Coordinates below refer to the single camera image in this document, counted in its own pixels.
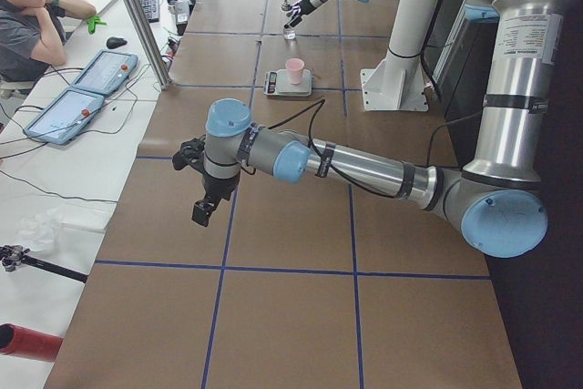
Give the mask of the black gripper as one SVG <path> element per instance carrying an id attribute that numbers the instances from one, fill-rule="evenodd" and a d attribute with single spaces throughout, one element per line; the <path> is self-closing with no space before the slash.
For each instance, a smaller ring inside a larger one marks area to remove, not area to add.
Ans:
<path id="1" fill-rule="evenodd" d="M 220 201 L 230 200 L 238 186 L 238 164 L 216 165 L 206 156 L 205 140 L 193 138 L 180 145 L 172 158 L 172 165 L 174 170 L 189 166 L 201 174 L 205 196 L 194 203 L 191 219 L 202 227 L 208 227 Z"/>

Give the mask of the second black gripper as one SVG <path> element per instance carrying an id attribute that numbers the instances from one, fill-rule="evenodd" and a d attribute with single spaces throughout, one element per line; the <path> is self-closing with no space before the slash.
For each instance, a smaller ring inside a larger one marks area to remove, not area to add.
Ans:
<path id="1" fill-rule="evenodd" d="M 315 9 L 311 0 L 295 0 L 291 7 L 291 20 L 284 25 L 284 28 L 294 29 L 302 21 L 303 15 L 308 15 Z"/>

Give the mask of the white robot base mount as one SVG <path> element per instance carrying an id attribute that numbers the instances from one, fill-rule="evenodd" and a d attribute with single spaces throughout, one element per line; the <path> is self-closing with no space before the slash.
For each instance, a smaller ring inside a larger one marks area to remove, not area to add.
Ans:
<path id="1" fill-rule="evenodd" d="M 361 71 L 366 111 L 429 109 L 424 95 L 421 55 L 438 0 L 399 0 L 385 58 Z"/>

